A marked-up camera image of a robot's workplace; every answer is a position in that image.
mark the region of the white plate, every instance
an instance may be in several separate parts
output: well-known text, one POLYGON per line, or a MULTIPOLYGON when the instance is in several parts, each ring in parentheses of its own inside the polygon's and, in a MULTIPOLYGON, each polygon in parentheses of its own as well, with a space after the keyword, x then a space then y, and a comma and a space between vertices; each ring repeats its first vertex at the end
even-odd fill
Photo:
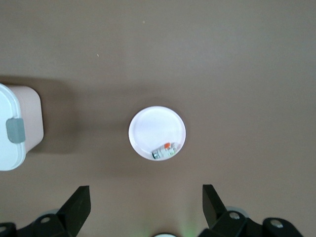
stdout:
POLYGON ((128 131, 129 141, 142 157, 154 159, 152 152, 166 143, 176 143, 181 150, 186 139, 186 129, 182 119, 171 109, 152 106, 141 110, 132 120, 128 131))

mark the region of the container lid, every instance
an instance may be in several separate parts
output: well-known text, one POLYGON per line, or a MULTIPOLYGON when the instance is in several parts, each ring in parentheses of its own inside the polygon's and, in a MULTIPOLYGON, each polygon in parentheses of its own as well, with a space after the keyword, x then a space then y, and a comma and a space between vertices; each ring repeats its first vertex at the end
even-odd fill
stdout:
POLYGON ((20 103, 0 83, 0 171, 17 168, 25 159, 25 130, 20 103))
POLYGON ((173 110, 152 106, 141 110, 133 118, 128 136, 139 155, 149 160, 162 161, 181 150, 186 139, 186 129, 180 116, 173 110), (172 145, 176 146, 176 150, 169 154, 172 145))

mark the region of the white plastic container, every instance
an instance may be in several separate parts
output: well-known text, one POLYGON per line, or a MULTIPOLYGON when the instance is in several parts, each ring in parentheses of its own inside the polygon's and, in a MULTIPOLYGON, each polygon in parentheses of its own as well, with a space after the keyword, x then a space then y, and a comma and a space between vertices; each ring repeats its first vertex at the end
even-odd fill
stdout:
POLYGON ((27 86, 0 83, 0 171, 20 166, 43 136, 39 95, 27 86))

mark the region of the screw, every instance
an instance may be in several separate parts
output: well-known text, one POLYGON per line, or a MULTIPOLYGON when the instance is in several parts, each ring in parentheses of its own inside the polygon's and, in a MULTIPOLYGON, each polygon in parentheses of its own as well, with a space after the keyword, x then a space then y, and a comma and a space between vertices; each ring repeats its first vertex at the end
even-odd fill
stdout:
POLYGON ((283 228, 283 225, 280 221, 276 220, 276 219, 273 219, 270 221, 271 225, 273 225, 274 227, 277 227, 277 228, 283 228))
POLYGON ((6 230, 6 226, 0 226, 0 233, 6 230))
POLYGON ((49 217, 44 217, 43 219, 41 219, 41 223, 46 223, 46 222, 49 222, 50 221, 50 218, 49 217))
POLYGON ((240 216, 236 212, 229 213, 229 216, 234 220, 240 219, 240 216))

